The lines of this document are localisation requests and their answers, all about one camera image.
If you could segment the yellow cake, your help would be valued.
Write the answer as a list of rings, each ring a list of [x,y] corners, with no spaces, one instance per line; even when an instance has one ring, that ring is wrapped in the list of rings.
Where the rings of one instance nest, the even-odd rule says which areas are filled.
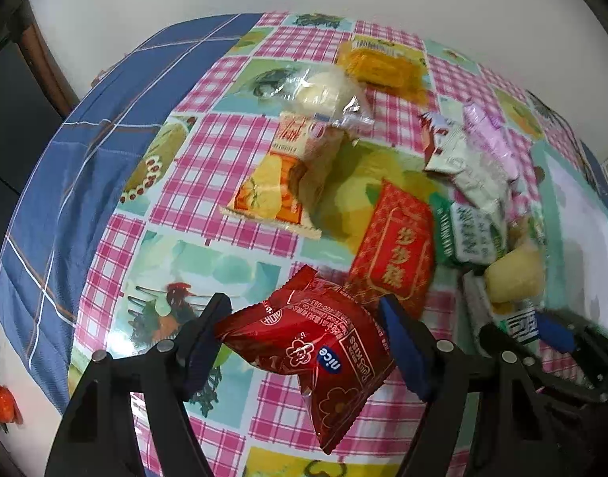
[[[543,256],[536,246],[524,243],[488,266],[484,280],[494,304],[540,296],[545,288]]]

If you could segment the green white biscuit packet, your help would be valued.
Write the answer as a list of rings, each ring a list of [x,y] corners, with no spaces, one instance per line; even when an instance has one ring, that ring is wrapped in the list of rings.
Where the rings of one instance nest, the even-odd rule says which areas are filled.
[[[430,195],[429,206],[437,264],[479,271],[507,253],[501,232],[486,213],[437,193]]]

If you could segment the red gold patterned snack packet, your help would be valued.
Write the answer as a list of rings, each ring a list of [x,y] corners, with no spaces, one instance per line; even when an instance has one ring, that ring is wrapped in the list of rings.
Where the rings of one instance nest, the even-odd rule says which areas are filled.
[[[420,318],[435,265],[433,226],[425,202],[384,180],[346,292],[372,312],[392,294],[412,318]]]

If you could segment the red nice snack packet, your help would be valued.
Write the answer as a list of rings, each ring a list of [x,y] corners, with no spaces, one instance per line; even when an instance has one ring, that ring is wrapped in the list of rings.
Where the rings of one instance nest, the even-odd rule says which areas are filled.
[[[216,323],[213,335],[252,366],[298,378],[324,453],[340,443],[394,367],[373,316],[310,266],[263,302]]]

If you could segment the white red snack packet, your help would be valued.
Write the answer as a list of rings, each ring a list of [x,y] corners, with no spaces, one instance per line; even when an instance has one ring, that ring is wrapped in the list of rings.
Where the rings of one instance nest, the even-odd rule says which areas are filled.
[[[479,147],[458,123],[435,112],[419,115],[423,170],[444,176],[476,208],[498,222],[507,211],[508,176],[493,156]]]

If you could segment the pink snack packet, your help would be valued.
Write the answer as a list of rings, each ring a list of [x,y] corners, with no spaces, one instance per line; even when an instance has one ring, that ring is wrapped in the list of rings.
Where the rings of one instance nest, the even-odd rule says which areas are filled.
[[[463,105],[462,114],[464,129],[472,141],[498,161],[509,181],[515,181],[519,177],[519,167],[498,119],[471,100]]]

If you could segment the clear white bun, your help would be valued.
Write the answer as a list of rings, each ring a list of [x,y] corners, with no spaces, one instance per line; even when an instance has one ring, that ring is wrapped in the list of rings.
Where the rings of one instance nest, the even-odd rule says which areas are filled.
[[[336,66],[272,68],[252,76],[236,95],[260,105],[280,103],[284,111],[334,127],[366,130],[375,123],[362,86]]]

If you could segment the pink plaid fruit tablecloth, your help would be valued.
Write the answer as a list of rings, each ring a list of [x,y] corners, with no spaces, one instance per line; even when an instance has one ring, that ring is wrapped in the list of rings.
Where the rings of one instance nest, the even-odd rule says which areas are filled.
[[[495,114],[516,156],[519,206],[541,217],[534,142],[549,142],[583,173],[598,168],[568,124],[525,89],[452,47],[370,21],[319,13],[246,16],[226,29],[231,49],[173,109],[146,150],[101,237],[87,274],[74,334],[69,386],[93,351],[128,357],[173,336],[216,292],[235,309],[266,298],[309,265],[342,281],[354,259],[381,182],[419,198],[452,186],[422,170],[425,111],[460,121],[475,102]],[[340,151],[321,205],[318,240],[224,213],[261,164],[282,104],[258,94],[293,68],[325,68],[340,46],[390,47],[422,74],[410,99],[371,89],[375,124]],[[229,350],[187,407],[218,476],[391,476],[410,445],[423,405],[393,372],[343,441],[323,453],[293,377],[261,372]]]

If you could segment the blue quilted bed cover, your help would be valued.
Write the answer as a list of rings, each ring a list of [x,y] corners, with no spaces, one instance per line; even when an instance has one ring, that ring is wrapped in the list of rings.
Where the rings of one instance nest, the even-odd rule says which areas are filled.
[[[82,98],[30,173],[0,251],[0,323],[58,411],[87,272],[122,186],[172,109],[260,17],[156,32]]]

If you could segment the orange white cracker packet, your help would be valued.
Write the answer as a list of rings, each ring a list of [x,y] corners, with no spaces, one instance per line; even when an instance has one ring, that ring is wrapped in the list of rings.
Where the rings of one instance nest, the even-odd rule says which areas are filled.
[[[221,211],[313,240],[313,211],[347,133],[313,118],[283,112],[267,154]]]

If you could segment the orange yellow snack packet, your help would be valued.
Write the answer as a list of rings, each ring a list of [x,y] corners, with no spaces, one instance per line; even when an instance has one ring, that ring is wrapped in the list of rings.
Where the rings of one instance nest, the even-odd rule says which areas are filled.
[[[396,44],[354,37],[340,44],[335,63],[361,84],[417,106],[429,105],[425,63],[408,57]]]

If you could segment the brown wooden frame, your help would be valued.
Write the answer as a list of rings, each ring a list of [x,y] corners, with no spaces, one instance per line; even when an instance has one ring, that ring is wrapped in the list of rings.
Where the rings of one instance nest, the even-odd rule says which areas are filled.
[[[67,118],[80,99],[51,54],[29,0],[21,2],[10,19],[10,25],[16,27],[17,47],[44,96],[62,118]]]

